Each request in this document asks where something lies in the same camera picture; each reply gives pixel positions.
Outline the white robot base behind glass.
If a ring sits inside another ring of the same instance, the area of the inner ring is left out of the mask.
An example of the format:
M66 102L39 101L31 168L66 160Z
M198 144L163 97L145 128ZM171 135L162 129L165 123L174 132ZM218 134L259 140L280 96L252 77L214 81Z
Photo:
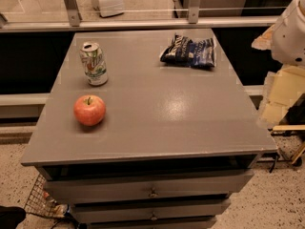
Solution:
M123 0L91 0L92 7L101 17L112 17L124 12Z

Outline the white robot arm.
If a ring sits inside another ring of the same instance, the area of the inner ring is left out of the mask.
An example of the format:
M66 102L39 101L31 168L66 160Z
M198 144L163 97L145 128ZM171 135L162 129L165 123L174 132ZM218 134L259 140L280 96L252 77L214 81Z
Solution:
M282 64L305 65L305 0L293 0L276 20L271 52Z

